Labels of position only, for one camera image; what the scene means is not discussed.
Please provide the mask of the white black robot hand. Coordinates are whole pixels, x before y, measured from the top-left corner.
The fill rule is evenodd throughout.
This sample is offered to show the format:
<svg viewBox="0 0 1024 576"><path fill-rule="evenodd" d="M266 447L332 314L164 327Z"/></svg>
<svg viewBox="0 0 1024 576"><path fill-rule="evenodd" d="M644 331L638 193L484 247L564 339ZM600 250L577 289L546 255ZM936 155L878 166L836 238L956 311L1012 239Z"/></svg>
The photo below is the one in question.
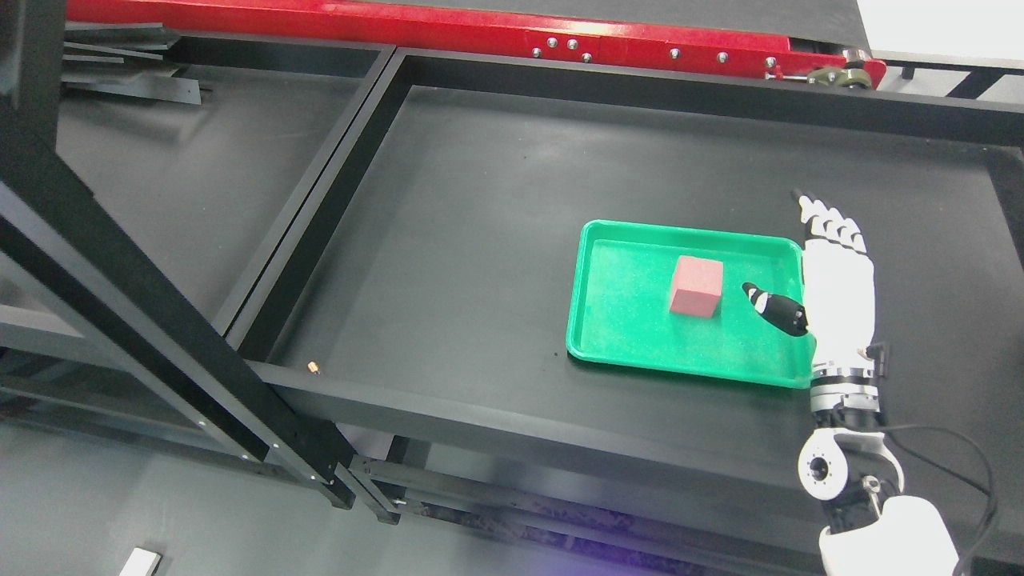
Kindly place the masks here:
<svg viewBox="0 0 1024 576"><path fill-rule="evenodd" d="M874 375L874 262L854 218L819 196L794 190L805 230L803 298L742 285L750 305L791 337L812 337L812 375Z"/></svg>

